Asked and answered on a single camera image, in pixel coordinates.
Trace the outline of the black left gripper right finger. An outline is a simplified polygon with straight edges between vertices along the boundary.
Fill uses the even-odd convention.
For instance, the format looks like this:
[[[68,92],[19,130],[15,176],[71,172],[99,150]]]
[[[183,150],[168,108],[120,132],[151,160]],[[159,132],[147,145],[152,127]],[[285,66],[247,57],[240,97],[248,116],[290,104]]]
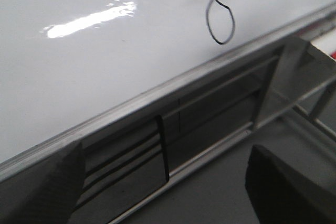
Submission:
[[[262,145],[251,148],[245,188],[260,223],[335,223],[335,195]]]

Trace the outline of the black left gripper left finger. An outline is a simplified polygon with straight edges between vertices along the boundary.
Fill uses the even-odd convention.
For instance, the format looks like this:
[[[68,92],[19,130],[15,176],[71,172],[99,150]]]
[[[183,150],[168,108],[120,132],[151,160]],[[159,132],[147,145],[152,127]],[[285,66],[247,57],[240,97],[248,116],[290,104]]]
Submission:
[[[74,142],[1,182],[1,223],[67,223],[84,180],[82,144]]]

